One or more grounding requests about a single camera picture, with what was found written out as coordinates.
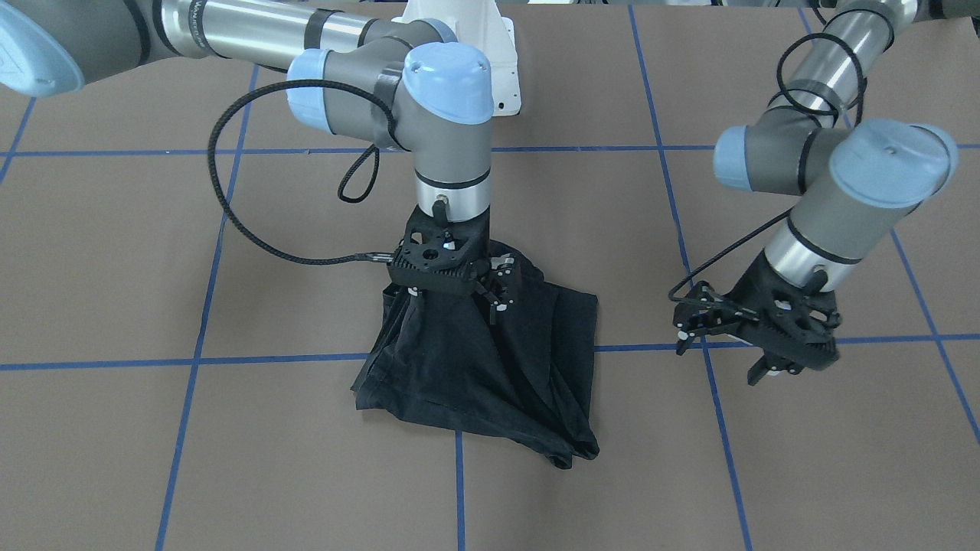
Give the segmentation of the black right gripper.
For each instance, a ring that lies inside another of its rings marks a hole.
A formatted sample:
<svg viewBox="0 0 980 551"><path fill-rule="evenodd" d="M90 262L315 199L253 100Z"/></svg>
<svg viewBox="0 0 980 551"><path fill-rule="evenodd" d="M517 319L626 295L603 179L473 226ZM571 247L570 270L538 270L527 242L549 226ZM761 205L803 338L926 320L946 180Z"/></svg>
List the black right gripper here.
<svg viewBox="0 0 980 551"><path fill-rule="evenodd" d="M387 266L390 282L405 288L405 311L423 315L428 292L476 295L487 303L494 327L521 293L521 265L515 256L489 258L490 210L465 222L448 222L413 209L403 239Z"/></svg>

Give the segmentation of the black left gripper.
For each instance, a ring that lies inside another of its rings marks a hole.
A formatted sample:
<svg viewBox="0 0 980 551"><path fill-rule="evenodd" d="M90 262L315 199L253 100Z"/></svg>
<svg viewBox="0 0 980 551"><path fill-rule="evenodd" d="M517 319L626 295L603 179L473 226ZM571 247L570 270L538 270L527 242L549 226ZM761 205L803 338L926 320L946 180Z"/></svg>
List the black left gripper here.
<svg viewBox="0 0 980 551"><path fill-rule="evenodd" d="M748 321L747 310L755 313L755 321ZM835 292L791 285L760 252L731 292L720 295L707 282L697 282L675 299L675 353L683 355L701 336L735 331L734 336L763 349L746 372L746 383L757 385L770 374L833 365L840 358L834 331L841 321Z"/></svg>

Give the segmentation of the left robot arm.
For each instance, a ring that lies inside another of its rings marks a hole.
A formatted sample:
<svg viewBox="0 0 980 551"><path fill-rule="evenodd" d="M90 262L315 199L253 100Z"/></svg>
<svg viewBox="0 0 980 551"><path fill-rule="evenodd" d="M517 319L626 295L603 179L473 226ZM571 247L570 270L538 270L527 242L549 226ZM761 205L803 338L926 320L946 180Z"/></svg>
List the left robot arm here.
<svg viewBox="0 0 980 551"><path fill-rule="evenodd" d="M730 292L704 280L675 303L676 352L728 335L762 349L746 373L824 370L839 358L836 289L903 217L939 193L959 163L952 136L924 123L864 116L867 76L914 22L978 14L976 1L839 1L759 121L722 132L714 174L738 191L797 197Z"/></svg>

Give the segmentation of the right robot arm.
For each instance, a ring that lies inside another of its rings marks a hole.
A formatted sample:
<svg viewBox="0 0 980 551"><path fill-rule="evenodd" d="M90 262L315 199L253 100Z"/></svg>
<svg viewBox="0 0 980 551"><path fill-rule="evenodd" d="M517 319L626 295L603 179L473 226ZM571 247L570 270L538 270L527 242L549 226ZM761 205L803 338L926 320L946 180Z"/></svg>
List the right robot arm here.
<svg viewBox="0 0 980 551"><path fill-rule="evenodd" d="M172 57L248 60L283 72L283 83L225 109L207 139L211 186L239 233L294 264L379 262L412 294L483 297L491 318L517 300L518 261L489 242L492 64L444 21L273 1L4 1L1 13L2 83L34 98ZM413 154L417 204L393 253L294 256L235 215L218 178L218 139L239 111L279 91L297 121L370 143L365 157Z"/></svg>

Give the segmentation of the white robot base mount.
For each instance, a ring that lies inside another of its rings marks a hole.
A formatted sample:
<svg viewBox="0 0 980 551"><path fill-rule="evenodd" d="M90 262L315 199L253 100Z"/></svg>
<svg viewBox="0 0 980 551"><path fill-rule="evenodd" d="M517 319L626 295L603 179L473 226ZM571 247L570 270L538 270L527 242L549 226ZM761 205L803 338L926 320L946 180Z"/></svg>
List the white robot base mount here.
<svg viewBox="0 0 980 551"><path fill-rule="evenodd" d="M438 20L459 42L479 49L492 70L494 116L516 116L522 107L515 26L495 1L409 1L396 22Z"/></svg>

